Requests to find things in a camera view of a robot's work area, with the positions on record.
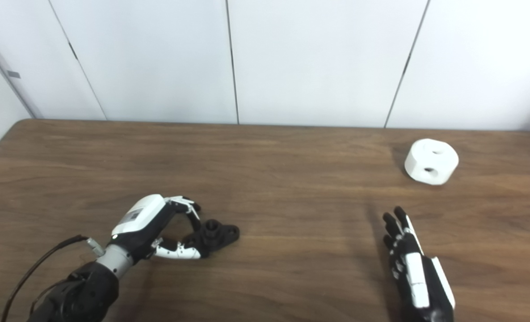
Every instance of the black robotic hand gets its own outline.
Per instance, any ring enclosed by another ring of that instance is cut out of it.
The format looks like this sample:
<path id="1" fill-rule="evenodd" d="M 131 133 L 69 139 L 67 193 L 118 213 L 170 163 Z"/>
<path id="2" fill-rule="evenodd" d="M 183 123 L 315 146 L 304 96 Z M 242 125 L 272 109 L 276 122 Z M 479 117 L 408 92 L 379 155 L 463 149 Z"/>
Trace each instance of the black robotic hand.
<path id="1" fill-rule="evenodd" d="M 403 322 L 454 322 L 455 300 L 437 257 L 425 256 L 410 218 L 400 207 L 386 212 L 384 243 L 402 299 Z"/>

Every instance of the robotic hand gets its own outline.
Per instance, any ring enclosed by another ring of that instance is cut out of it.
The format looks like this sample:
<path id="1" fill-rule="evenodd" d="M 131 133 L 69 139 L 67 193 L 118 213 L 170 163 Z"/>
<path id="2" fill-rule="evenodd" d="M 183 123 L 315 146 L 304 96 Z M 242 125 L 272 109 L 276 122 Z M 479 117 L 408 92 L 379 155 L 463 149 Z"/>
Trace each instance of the robotic hand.
<path id="1" fill-rule="evenodd" d="M 454 322 L 455 299 L 440 261 L 424 255 L 406 212 L 396 207 L 394 214 L 398 220 L 388 212 L 383 216 L 384 243 L 402 299 L 402 321 Z"/>
<path id="2" fill-rule="evenodd" d="M 49 287 L 48 295 L 37 309 L 34 309 L 34 305 L 38 299 L 33 303 L 28 321 L 99 322 L 118 298 L 118 281 L 138 261 L 153 255 L 180 259 L 205 258 L 210 252 L 238 240 L 239 229 L 236 226 L 225 226 L 216 220 L 208 220 L 202 225 L 197 213 L 199 210 L 195 202 L 183 196 L 163 198 L 158 194 L 149 195 L 139 200 L 118 222 L 112 230 L 106 250 L 91 238 L 82 236 L 60 243 L 55 249 L 72 241 L 87 240 L 98 258 Z M 159 234 L 177 213 L 188 216 L 193 233 L 181 242 L 163 240 Z M 28 275 L 40 262 L 34 265 Z M 12 293 L 10 302 L 26 277 Z M 5 307 L 2 321 L 6 319 L 10 302 Z"/>

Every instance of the black plastic object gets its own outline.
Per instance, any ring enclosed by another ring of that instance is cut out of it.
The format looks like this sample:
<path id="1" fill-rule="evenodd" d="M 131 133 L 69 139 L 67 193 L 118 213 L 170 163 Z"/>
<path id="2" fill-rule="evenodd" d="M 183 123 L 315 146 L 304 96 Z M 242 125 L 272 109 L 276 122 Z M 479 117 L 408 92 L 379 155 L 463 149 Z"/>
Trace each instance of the black plastic object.
<path id="1" fill-rule="evenodd" d="M 86 263 L 52 289 L 28 322 L 99 322 L 116 298 L 116 275 L 97 262 Z"/>
<path id="2" fill-rule="evenodd" d="M 220 250 L 239 239 L 239 228 L 234 225 L 222 225 L 217 220 L 210 219 L 202 228 L 183 239 L 184 247 L 195 247 L 201 258 L 206 258 L 211 252 Z"/>

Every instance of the cable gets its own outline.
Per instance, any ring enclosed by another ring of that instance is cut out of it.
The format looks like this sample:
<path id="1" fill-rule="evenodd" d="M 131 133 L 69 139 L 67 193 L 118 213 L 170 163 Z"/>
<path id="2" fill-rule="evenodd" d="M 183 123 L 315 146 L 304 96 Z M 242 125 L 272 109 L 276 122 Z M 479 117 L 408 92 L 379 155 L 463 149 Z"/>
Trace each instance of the cable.
<path id="1" fill-rule="evenodd" d="M 8 298 L 6 304 L 5 304 L 5 308 L 3 309 L 3 315 L 1 316 L 1 322 L 6 322 L 7 316 L 9 315 L 9 310 L 11 308 L 11 304 L 13 304 L 13 300 L 14 300 L 15 296 L 17 295 L 18 290 L 21 289 L 22 285 L 26 282 L 28 277 L 30 277 L 30 275 L 34 272 L 34 270 L 37 269 L 37 267 L 39 265 L 41 265 L 42 262 L 45 261 L 45 259 L 49 258 L 50 255 L 52 255 L 55 251 L 57 251 L 57 250 L 59 250 L 59 249 L 61 249 L 63 247 L 66 247 L 66 246 L 68 246 L 70 244 L 73 244 L 75 242 L 80 242 L 80 241 L 84 241 L 84 240 L 87 240 L 87 239 L 88 239 L 88 237 L 85 237 L 85 236 L 82 236 L 82 235 L 77 235 L 77 236 L 71 237 L 71 238 L 69 238 L 67 240 L 61 241 L 55 247 L 53 247 L 51 250 L 47 251 L 47 253 L 44 254 L 41 258 L 39 258 L 38 261 L 36 261 L 36 263 L 34 263 L 34 265 L 32 265 L 30 267 L 30 269 L 25 273 L 25 275 L 17 283 L 17 285 L 15 286 L 13 291 L 11 292 L 11 295 L 9 295 L 9 298 Z"/>

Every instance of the wooden table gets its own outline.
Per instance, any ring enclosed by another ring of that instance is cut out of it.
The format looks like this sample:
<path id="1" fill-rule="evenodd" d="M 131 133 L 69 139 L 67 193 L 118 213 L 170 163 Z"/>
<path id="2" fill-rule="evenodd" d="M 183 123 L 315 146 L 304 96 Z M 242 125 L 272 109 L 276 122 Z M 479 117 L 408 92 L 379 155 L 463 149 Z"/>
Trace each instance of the wooden table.
<path id="1" fill-rule="evenodd" d="M 449 142 L 444 186 L 410 179 L 412 142 Z M 107 321 L 398 321 L 381 214 L 401 205 L 438 255 L 459 322 L 530 322 L 530 132 L 462 132 L 27 120 L 0 143 L 0 314 L 23 273 L 76 234 L 106 243 L 145 195 L 186 195 L 239 226 L 200 261 L 153 258 L 121 283 Z M 189 233 L 185 218 L 166 236 Z M 59 251 L 10 321 L 91 261 Z"/>

